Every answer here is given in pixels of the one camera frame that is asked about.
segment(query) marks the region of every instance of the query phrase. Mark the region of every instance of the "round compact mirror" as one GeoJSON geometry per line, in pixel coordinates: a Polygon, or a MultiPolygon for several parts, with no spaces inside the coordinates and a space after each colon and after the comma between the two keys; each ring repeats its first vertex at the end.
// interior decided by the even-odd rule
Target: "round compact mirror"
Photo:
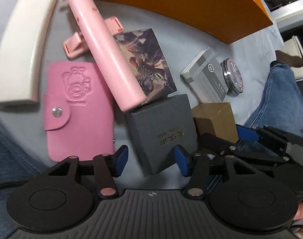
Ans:
{"type": "Polygon", "coordinates": [[[243,80],[237,65],[230,58],[227,58],[223,61],[222,69],[228,88],[236,95],[242,93],[243,80]]]}

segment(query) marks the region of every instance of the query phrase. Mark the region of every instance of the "pink tube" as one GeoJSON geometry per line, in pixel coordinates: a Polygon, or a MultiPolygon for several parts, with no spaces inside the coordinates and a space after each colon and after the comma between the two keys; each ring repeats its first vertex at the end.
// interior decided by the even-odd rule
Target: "pink tube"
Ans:
{"type": "Polygon", "coordinates": [[[84,39],[121,111],[146,96],[93,0],[68,0],[84,39]]]}

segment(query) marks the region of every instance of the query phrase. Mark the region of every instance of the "brown cardboard box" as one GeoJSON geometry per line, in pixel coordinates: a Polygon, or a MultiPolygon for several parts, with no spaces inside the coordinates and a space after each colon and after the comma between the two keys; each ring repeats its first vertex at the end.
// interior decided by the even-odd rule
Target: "brown cardboard box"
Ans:
{"type": "Polygon", "coordinates": [[[227,44],[272,25],[261,0],[104,1],[160,13],[205,31],[227,44]]]}
{"type": "Polygon", "coordinates": [[[233,143],[238,141],[230,103],[202,103],[191,111],[199,135],[210,133],[233,143]]]}

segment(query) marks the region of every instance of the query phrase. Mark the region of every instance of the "gray gift box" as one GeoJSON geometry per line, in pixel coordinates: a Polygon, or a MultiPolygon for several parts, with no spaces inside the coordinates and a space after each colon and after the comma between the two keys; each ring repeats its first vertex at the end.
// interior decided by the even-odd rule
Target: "gray gift box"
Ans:
{"type": "Polygon", "coordinates": [[[175,163],[172,148],[197,150],[197,133],[187,94],[144,105],[125,115],[145,172],[156,174],[175,163]]]}

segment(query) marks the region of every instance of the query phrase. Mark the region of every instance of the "orange box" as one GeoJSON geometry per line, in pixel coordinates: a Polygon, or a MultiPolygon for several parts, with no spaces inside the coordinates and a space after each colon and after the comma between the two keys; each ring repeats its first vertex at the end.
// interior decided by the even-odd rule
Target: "orange box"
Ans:
{"type": "Polygon", "coordinates": [[[230,44],[272,25],[261,0],[104,0],[160,13],[230,44]]]}

